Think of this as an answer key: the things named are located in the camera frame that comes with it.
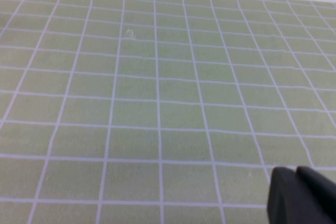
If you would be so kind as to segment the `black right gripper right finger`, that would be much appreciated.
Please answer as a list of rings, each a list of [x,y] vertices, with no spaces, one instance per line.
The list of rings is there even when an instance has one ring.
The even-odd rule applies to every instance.
[[[318,206],[335,223],[335,183],[308,166],[298,166],[296,174],[307,185]]]

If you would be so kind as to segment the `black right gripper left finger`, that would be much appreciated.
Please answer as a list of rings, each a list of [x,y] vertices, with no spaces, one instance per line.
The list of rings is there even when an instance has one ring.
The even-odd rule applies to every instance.
[[[269,223],[306,223],[309,198],[307,187],[293,170],[274,168],[267,201]]]

